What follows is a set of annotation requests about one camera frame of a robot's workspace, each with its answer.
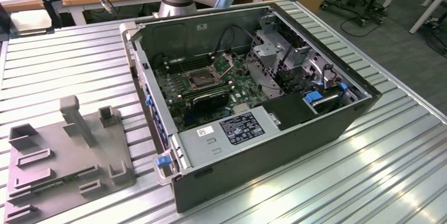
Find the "white label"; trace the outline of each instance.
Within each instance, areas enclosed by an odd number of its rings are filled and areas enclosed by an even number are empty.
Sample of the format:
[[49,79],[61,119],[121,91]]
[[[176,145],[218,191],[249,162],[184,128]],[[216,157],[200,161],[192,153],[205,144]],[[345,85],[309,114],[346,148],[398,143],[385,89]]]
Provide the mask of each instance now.
[[206,126],[205,128],[197,130],[198,137],[205,136],[206,134],[213,132],[214,130],[212,129],[212,126]]
[[204,30],[208,28],[208,24],[198,24],[197,25],[197,30]]

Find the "metal rail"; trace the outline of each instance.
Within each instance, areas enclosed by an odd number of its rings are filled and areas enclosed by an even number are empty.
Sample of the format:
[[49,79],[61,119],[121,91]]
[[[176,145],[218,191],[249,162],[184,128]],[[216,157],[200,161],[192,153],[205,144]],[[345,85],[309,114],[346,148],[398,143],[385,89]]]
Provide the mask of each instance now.
[[177,214],[109,22],[4,43],[0,89],[0,214],[9,127],[61,121],[57,99],[76,94],[82,114],[118,108],[136,168],[133,187],[41,223],[427,223],[447,220],[445,116],[296,2],[276,2],[384,94],[340,138],[190,211]]

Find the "sticker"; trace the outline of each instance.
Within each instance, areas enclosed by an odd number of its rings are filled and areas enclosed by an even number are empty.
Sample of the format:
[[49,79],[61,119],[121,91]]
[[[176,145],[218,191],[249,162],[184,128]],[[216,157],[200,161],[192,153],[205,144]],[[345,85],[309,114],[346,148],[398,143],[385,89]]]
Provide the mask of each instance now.
[[205,30],[208,28],[208,24],[198,24],[197,30]]
[[205,136],[206,134],[213,132],[214,130],[212,129],[212,126],[206,126],[205,128],[197,130],[198,137]]
[[245,113],[220,122],[220,126],[233,145],[237,145],[265,133],[252,113]]

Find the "gray carpet floor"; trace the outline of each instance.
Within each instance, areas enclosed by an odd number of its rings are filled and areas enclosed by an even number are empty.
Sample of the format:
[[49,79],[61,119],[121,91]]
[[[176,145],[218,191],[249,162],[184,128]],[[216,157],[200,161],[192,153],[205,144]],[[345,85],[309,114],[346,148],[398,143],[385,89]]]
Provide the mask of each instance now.
[[[317,16],[361,51],[402,81],[402,83],[447,114],[447,58],[440,56],[427,45],[440,44],[424,28],[412,35],[408,33],[415,21],[425,8],[420,6],[424,0],[393,0],[386,8],[388,17],[381,26],[365,37],[357,38],[345,34],[340,24],[354,15],[336,7],[320,10]],[[433,17],[439,17],[447,9],[439,7]],[[377,25],[369,23],[358,27],[353,22],[344,25],[345,31],[362,35]],[[447,44],[447,30],[439,37]]]

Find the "power supply label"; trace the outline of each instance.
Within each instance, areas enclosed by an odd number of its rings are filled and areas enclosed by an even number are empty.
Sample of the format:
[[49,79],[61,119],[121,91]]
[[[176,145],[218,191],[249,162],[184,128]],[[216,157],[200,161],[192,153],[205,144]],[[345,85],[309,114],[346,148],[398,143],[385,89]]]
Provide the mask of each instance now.
[[220,126],[233,145],[265,133],[252,113],[245,113],[220,122]]

